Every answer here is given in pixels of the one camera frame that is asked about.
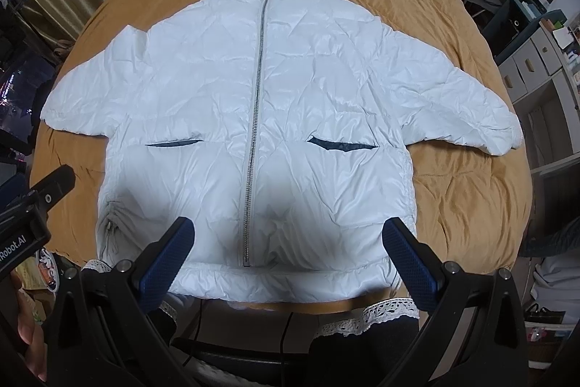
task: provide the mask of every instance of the bolt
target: bolt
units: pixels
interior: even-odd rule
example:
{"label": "bolt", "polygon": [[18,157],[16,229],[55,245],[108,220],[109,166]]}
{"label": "bolt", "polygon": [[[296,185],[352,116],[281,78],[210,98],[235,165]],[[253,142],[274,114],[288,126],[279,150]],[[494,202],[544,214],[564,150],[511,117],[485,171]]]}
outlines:
{"label": "bolt", "polygon": [[78,274],[78,270],[76,269],[76,267],[69,267],[65,271],[65,278],[68,280],[71,280],[71,279],[74,279],[77,274]]}
{"label": "bolt", "polygon": [[511,277],[511,272],[508,267],[500,267],[498,274],[505,281],[507,281]]}
{"label": "bolt", "polygon": [[455,261],[447,261],[443,264],[446,270],[448,270],[451,274],[457,274],[461,270],[461,266],[457,264]]}
{"label": "bolt", "polygon": [[115,269],[117,269],[117,271],[120,273],[126,273],[129,269],[131,269],[132,266],[133,263],[131,261],[128,259],[123,259],[117,263]]}

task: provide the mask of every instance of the metal zipper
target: metal zipper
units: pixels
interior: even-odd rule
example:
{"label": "metal zipper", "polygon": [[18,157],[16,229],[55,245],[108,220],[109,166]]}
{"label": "metal zipper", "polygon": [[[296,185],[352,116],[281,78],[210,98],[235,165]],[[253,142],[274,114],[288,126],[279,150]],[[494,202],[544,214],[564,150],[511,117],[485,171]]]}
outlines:
{"label": "metal zipper", "polygon": [[264,24],[266,18],[266,5],[268,0],[264,0],[262,6],[262,16],[260,18],[260,39],[258,46],[257,68],[256,68],[256,98],[254,100],[253,117],[252,117],[252,135],[250,138],[250,154],[248,158],[248,175],[246,177],[246,196],[244,200],[244,266],[250,265],[250,247],[249,247],[249,226],[250,212],[252,206],[252,183],[253,169],[256,159],[256,141],[257,141],[257,119],[260,109],[260,87],[262,86],[262,57],[264,54]]}

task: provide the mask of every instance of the person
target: person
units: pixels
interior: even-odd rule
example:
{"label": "person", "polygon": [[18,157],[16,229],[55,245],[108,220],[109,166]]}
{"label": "person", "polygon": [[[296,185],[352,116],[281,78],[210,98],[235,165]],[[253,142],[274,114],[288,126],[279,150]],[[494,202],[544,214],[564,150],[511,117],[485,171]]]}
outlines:
{"label": "person", "polygon": [[10,278],[18,300],[18,334],[22,341],[28,345],[24,355],[24,362],[34,375],[46,382],[47,350],[44,344],[42,326],[34,322],[33,309],[28,303],[25,294],[20,290],[22,287],[20,277],[15,271],[12,271]]}

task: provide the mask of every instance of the bed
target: bed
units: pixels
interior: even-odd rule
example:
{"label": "bed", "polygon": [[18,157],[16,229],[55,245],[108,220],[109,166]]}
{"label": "bed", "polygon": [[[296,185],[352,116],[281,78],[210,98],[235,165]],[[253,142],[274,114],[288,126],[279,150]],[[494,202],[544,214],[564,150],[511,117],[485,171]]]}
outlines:
{"label": "bed", "polygon": [[[198,0],[105,0],[85,26],[60,71],[94,56],[127,24],[141,30]],[[443,50],[450,60],[510,103],[489,48],[460,0],[352,0],[395,30]],[[31,183],[61,164],[71,165],[76,186],[49,215],[48,248],[83,264],[96,256],[97,196],[104,175],[105,138],[51,130],[38,134]],[[440,141],[410,146],[418,206],[418,238],[441,260],[488,273],[512,265],[532,200],[524,148],[492,158],[477,149]],[[389,291],[358,299],[292,308],[335,312],[388,297]]]}

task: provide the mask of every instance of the black cord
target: black cord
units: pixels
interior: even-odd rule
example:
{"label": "black cord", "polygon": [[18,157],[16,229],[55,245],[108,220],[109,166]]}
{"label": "black cord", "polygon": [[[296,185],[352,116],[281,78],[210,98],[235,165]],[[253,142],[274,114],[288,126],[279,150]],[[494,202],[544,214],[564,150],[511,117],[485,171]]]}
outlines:
{"label": "black cord", "polygon": [[[201,329],[201,315],[203,313],[202,309],[204,308],[204,301],[199,299],[199,317],[197,319],[197,330],[195,330],[195,336],[193,337],[193,341],[197,341],[197,337],[199,336],[199,330]],[[189,356],[187,360],[183,363],[183,366],[187,366],[187,363],[191,361],[193,356]]]}
{"label": "black cord", "polygon": [[280,339],[280,386],[285,386],[284,380],[284,338],[286,338],[286,331],[288,331],[288,327],[290,326],[290,320],[292,319],[292,315],[294,312],[290,312],[288,316],[288,320],[286,321],[286,326],[284,327],[284,331],[282,332],[282,338]]}

